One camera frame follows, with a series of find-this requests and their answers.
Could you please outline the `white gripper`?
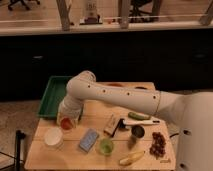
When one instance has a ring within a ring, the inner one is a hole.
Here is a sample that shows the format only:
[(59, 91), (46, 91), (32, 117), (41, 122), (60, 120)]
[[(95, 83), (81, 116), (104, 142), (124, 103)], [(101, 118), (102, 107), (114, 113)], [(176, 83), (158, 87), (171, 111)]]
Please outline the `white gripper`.
[(80, 115), (82, 113), (82, 106), (75, 104), (73, 102), (66, 104), (65, 101), (62, 101), (59, 104), (58, 108), (58, 114), (57, 114), (57, 119), (56, 123), (57, 125), (60, 126), (61, 120), (62, 120), (62, 115), (67, 115), (68, 117), (71, 117), (71, 123), (72, 123), (72, 128), (76, 129), (77, 126), (79, 125), (80, 122)]

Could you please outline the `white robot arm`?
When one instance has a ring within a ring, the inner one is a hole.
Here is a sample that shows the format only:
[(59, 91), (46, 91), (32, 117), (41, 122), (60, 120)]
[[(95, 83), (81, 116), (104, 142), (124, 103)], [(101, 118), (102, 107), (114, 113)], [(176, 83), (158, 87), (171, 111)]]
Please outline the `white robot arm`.
[(176, 171), (213, 171), (213, 92), (188, 95), (100, 84), (91, 71), (72, 77), (58, 112), (77, 118), (86, 100), (145, 113), (179, 126)]

